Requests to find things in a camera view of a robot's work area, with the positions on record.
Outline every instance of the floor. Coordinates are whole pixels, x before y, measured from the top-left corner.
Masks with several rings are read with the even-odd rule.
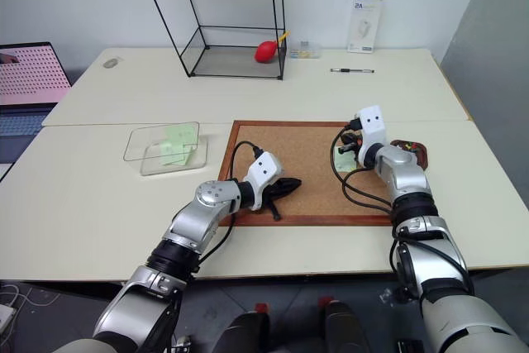
[[[529,306],[525,304],[529,299],[529,268],[477,274],[474,282],[477,295],[529,342]],[[31,287],[17,285],[21,293]],[[271,350],[320,352],[323,350],[317,337],[317,300],[332,296],[354,309],[373,352],[395,351],[394,342],[399,338],[421,339],[426,352],[431,352],[417,303],[384,303],[380,298],[385,289],[394,287],[396,284],[383,276],[195,282],[186,291],[175,333],[191,336],[193,353],[209,352],[231,320],[252,310],[256,303],[266,302],[271,307]],[[33,288],[30,299],[47,303],[55,296],[55,292]],[[11,299],[12,295],[0,295],[2,303]],[[15,306],[20,307],[21,301],[19,298]],[[72,340],[90,337],[106,305],[104,300],[68,294],[61,294],[47,307],[26,303],[11,338],[0,352],[48,352]]]

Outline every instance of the clear plastic container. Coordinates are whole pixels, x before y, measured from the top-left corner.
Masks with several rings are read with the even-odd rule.
[[[136,128],[123,159],[141,175],[198,169],[206,164],[207,139],[197,122]]]
[[[313,41],[299,41],[289,45],[290,58],[320,58],[322,47]]]

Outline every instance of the cork board with wooden frame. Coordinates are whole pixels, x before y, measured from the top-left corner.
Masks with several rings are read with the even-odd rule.
[[[237,226],[390,226],[387,214],[348,201],[340,181],[332,173],[331,143],[344,125],[344,122],[234,121],[219,180],[228,179],[231,153],[240,141],[250,141],[273,153],[283,165],[283,177],[302,180],[291,194],[274,202],[281,220],[275,221],[269,209],[241,210],[237,213]],[[252,149],[241,146],[236,153],[233,176],[242,180],[254,160]],[[374,171],[355,174],[350,183],[388,199],[386,186]],[[364,203],[380,205],[372,199],[351,195]],[[229,217],[221,223],[228,224]]]

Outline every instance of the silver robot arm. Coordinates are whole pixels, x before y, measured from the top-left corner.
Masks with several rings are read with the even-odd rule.
[[[139,266],[110,302],[93,339],[74,341],[55,353],[158,352],[170,343],[182,292],[219,222],[240,208],[258,210],[264,188],[283,173],[278,160],[263,152],[243,182],[209,181],[171,222],[145,265]]]
[[[422,316],[436,353],[527,353],[515,331],[476,298],[463,256],[439,217],[417,157],[387,145],[378,106],[362,109],[351,125],[362,130],[356,150],[361,165],[387,184],[392,204],[398,278]]]

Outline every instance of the laptop screen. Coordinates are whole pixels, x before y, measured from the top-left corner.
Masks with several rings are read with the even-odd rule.
[[[0,105],[57,103],[69,88],[50,43],[0,45]]]

